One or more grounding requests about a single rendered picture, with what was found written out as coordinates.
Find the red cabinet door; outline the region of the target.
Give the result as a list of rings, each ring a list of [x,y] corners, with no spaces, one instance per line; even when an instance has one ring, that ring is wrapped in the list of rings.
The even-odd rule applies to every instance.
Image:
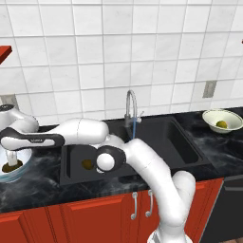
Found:
[[[131,220],[131,194],[100,197],[60,206],[68,243],[137,243],[137,218]]]
[[[223,178],[199,181],[185,225],[185,233],[193,243],[199,243],[211,214],[215,200],[221,189]],[[141,193],[140,223],[137,243],[147,243],[150,234],[159,225],[158,204],[154,196],[149,196],[147,191]]]
[[[0,243],[28,243],[22,213],[0,215]]]

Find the black dishwasher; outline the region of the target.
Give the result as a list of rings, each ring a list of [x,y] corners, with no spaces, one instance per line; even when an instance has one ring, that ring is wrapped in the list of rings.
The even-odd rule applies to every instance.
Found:
[[[243,192],[225,191],[224,186],[243,187],[243,175],[224,179],[199,243],[221,243],[243,237]]]

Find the red wall cabinet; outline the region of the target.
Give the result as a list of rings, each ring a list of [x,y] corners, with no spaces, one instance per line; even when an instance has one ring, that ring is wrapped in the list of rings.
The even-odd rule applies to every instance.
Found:
[[[6,58],[11,54],[11,46],[0,46],[0,65],[6,60]]]

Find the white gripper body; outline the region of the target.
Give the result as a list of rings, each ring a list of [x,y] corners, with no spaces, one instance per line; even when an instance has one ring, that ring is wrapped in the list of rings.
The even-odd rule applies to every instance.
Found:
[[[14,166],[17,164],[17,153],[15,151],[7,152],[7,159],[9,166]]]

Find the black kitchen sink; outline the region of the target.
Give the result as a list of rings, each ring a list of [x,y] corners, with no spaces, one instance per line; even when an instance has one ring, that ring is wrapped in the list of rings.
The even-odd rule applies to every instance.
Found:
[[[210,164],[209,160],[196,147],[193,140],[172,117],[145,117],[137,123],[136,138],[148,144],[170,167],[172,172],[187,170],[189,167]],[[68,185],[107,178],[120,178],[136,175],[128,164],[114,172],[99,173],[96,170],[97,149],[90,145],[68,145],[62,148],[60,184]],[[93,168],[82,166],[84,159],[90,159]]]

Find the grey wall outlet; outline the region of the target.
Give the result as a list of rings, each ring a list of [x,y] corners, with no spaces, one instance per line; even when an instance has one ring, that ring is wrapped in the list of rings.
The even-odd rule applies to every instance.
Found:
[[[204,87],[203,98],[212,98],[215,93],[216,81],[207,81]]]

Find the white ceramic bowl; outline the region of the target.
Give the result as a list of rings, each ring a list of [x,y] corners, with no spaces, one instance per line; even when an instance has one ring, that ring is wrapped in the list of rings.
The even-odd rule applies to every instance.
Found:
[[[211,130],[219,134],[228,134],[243,128],[243,119],[229,110],[207,110],[203,112],[202,119],[209,125]],[[217,126],[219,122],[225,122],[227,127]]]

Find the grey metal faucet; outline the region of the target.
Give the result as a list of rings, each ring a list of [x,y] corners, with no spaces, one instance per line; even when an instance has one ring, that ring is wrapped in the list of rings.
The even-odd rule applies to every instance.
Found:
[[[133,115],[130,115],[130,104],[133,104]],[[128,90],[126,94],[126,111],[124,115],[124,123],[129,127],[133,122],[141,122],[141,116],[138,115],[138,106],[135,92]]]

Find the dull orange round fruit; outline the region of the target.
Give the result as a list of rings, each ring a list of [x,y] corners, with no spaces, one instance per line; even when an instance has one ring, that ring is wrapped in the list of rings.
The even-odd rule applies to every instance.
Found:
[[[84,159],[82,161],[82,166],[86,170],[91,170],[93,168],[93,164],[90,159]]]

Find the pale blue glass bowl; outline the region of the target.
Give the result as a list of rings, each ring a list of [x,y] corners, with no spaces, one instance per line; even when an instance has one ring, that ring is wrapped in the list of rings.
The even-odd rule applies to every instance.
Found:
[[[29,168],[29,160],[32,156],[30,149],[24,149],[17,152],[17,158],[23,163],[19,168],[11,172],[3,172],[2,168],[7,163],[7,155],[5,149],[0,146],[0,182],[11,183],[19,179]]]

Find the dark brown avocado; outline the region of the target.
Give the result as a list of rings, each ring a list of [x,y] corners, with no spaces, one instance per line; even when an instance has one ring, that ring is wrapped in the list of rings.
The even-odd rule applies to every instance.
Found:
[[[6,163],[2,167],[2,172],[10,173],[10,172],[20,168],[22,165],[23,165],[23,162],[21,160],[17,160],[17,163],[15,165],[9,165],[8,163]]]

